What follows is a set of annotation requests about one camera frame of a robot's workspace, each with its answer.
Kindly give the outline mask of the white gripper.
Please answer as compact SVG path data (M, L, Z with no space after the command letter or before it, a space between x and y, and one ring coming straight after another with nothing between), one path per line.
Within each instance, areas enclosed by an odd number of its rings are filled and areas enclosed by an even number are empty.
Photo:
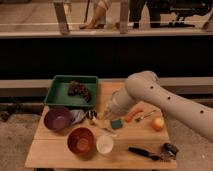
M115 91L107 102L106 111L102 114L102 120L107 120L109 117L124 116L134 105L135 99L128 94L125 88Z

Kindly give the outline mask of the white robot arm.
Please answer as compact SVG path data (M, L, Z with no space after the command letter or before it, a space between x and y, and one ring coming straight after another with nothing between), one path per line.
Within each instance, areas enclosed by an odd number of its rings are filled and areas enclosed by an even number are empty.
M106 104L103 117L115 119L126 115L139 101L150 103L213 143L213 109L178 96L157 83L152 71L130 75L124 86L114 92Z

